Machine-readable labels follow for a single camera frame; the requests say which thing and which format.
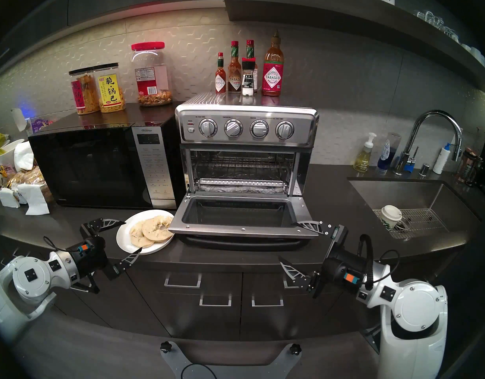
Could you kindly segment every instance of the microwave door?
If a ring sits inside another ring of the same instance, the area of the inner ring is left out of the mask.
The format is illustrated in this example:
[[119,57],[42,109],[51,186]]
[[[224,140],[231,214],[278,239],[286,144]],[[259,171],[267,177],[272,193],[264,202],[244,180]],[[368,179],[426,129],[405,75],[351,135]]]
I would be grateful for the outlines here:
[[151,209],[130,128],[44,134],[32,148],[60,205]]

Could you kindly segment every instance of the red cap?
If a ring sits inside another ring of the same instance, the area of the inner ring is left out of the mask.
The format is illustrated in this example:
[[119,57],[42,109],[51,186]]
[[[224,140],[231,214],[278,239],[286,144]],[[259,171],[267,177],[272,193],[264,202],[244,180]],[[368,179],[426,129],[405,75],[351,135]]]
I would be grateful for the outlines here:
[[143,42],[134,43],[132,45],[132,50],[134,51],[144,51],[144,50],[161,50],[165,47],[163,42]]

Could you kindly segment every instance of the dark countertop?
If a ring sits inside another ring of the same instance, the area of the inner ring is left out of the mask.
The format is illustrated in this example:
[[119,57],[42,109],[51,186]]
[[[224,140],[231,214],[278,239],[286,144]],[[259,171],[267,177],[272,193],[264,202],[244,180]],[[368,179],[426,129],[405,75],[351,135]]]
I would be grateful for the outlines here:
[[[416,181],[417,170],[411,175],[397,177],[390,172],[380,176],[374,168],[358,173],[351,166],[312,164],[309,168],[304,200],[313,220],[342,224],[349,229],[345,247],[356,252],[360,234],[372,238],[374,256],[378,258],[388,249],[396,249],[401,256],[417,256],[436,250],[465,244],[469,236],[463,231],[435,236],[421,236],[408,241],[394,239],[375,217],[365,200],[349,183],[348,178],[391,179]],[[476,188],[455,183],[451,173],[436,175],[429,172],[420,181],[442,181],[452,188],[466,205],[482,218],[485,213],[485,196]],[[3,207],[0,203],[0,235],[39,247],[48,247],[43,236],[48,236],[57,246],[68,247],[79,241],[79,226],[98,217],[126,220],[135,210],[89,209],[61,207],[49,203],[49,215],[26,216],[27,206],[18,209]],[[106,253],[110,259],[121,259],[127,253],[116,244],[117,229],[102,233],[106,240]],[[141,256],[135,266],[183,271],[271,271],[277,269],[278,255],[296,264],[318,264],[323,261],[330,239],[319,236],[296,251],[248,252],[210,250],[192,247],[175,238],[163,250]]]

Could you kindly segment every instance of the oven knob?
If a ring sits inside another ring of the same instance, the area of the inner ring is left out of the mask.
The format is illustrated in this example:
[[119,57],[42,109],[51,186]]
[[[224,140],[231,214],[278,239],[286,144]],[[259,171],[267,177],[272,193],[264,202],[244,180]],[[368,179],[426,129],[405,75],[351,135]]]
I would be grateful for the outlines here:
[[216,122],[212,119],[203,119],[201,123],[198,124],[198,129],[204,137],[212,137],[216,134],[218,126],[216,126]]
[[225,123],[225,133],[232,138],[239,137],[242,132],[242,123],[237,119],[229,119],[227,123]]
[[250,132],[255,138],[264,138],[269,132],[269,126],[265,121],[258,119],[251,124]]
[[276,126],[276,135],[281,140],[288,140],[294,134],[294,126],[289,121],[280,122]]

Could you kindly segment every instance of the snack jar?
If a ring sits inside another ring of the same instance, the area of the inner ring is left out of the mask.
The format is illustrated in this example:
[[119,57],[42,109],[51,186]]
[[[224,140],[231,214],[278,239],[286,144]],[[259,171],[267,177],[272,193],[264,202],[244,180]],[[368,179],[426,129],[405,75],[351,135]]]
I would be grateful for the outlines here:
[[98,105],[97,83],[93,75],[93,68],[71,70],[72,94],[79,115],[94,113],[101,108]]
[[171,77],[164,61],[163,42],[132,45],[132,66],[137,83],[137,102],[151,107],[172,103]]
[[97,65],[93,67],[93,74],[98,89],[98,104],[102,113],[113,113],[125,109],[123,90],[120,82],[118,63]]

